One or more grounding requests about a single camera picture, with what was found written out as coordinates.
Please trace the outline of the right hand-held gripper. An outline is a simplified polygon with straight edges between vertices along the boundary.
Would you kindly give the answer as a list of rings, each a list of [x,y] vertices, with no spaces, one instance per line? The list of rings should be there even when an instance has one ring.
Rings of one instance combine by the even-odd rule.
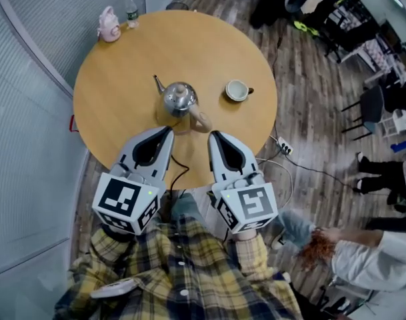
[[[230,232],[260,229],[274,220],[278,208],[273,186],[257,171],[253,152],[222,131],[209,134],[208,150],[214,179],[223,181],[212,186],[215,209]],[[243,177],[227,181],[232,175]]]

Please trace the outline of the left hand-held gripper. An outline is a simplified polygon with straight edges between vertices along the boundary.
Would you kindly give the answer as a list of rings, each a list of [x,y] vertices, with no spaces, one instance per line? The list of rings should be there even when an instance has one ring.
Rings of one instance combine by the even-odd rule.
[[[166,191],[174,132],[152,128],[131,138],[109,173],[102,173],[92,210],[102,223],[133,235],[144,232]]]

